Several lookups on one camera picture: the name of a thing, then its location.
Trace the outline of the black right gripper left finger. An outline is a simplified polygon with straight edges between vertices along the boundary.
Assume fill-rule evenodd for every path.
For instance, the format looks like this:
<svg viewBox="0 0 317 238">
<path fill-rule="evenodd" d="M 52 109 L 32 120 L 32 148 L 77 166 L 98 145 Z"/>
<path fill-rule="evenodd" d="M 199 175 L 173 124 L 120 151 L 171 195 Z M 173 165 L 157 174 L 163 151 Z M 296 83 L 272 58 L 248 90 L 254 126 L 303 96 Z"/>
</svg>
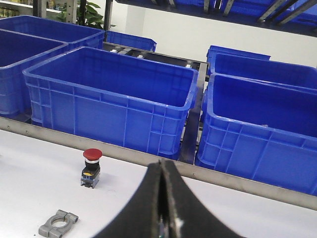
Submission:
<svg viewBox="0 0 317 238">
<path fill-rule="evenodd" d="M 139 187 L 117 216 L 96 238 L 159 237 L 159 185 L 161 164 L 151 163 Z"/>
</svg>

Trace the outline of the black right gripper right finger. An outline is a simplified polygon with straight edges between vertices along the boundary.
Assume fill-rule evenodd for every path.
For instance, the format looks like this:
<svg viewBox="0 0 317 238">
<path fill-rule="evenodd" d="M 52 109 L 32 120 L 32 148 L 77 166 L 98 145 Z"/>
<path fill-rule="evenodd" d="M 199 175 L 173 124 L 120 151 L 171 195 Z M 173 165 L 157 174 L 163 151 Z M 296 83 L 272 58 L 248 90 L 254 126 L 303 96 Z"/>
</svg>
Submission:
<svg viewBox="0 0 317 238">
<path fill-rule="evenodd" d="M 161 161 L 160 233 L 164 238 L 239 238 L 184 182 L 174 162 Z"/>
</svg>

